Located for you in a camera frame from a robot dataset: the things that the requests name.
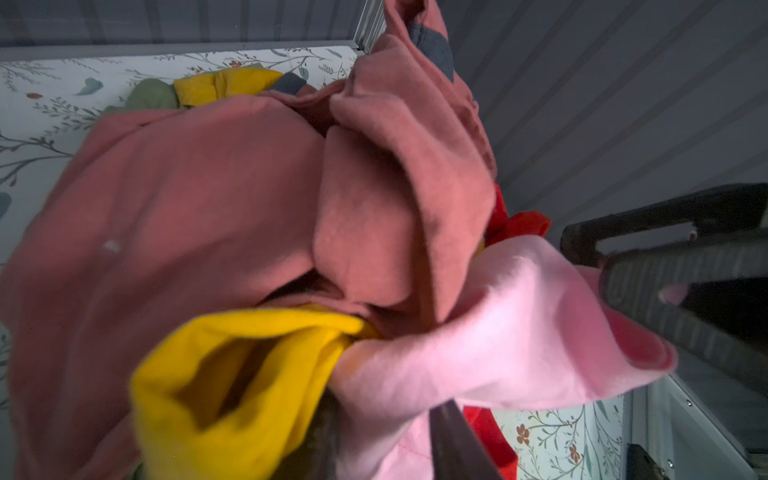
red fabric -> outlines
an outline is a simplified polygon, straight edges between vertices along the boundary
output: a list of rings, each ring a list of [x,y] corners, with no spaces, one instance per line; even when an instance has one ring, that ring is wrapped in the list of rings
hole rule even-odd
[[[493,209],[491,219],[488,221],[488,226],[485,229],[486,247],[519,235],[539,235],[543,237],[552,225],[552,220],[549,220],[549,218],[537,211],[520,212],[510,218],[507,218],[507,216],[507,207],[504,205],[502,189],[496,184],[496,207]]]
[[[489,409],[464,407],[464,417],[491,456],[504,480],[517,480],[518,455],[507,443]]]

striped gray wall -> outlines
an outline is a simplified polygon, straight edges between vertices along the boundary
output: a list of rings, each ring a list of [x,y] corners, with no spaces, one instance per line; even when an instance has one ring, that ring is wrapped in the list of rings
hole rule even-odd
[[[765,0],[441,0],[510,211],[768,181]]]
[[[349,40],[365,0],[0,0],[0,47]]]

yellow cloth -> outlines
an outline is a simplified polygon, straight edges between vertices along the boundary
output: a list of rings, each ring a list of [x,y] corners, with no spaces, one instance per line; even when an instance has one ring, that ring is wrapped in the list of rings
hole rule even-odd
[[[219,98],[255,95],[271,87],[282,76],[278,71],[263,68],[225,68],[175,80],[174,87],[180,104],[199,107]]]
[[[311,305],[216,313],[171,333],[131,378],[148,477],[269,478],[303,441],[349,336],[377,334]]]

floral pattern surface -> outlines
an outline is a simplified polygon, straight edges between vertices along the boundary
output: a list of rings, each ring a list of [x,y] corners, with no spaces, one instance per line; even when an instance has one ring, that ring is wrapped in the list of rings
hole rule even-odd
[[[260,66],[321,88],[345,78],[356,59],[340,46],[0,62],[0,268],[101,112],[121,105],[139,81]],[[10,352],[0,323],[0,478],[12,477],[14,455],[5,383]],[[494,415],[520,457],[520,480],[611,480],[619,478],[622,405],[618,397]]]

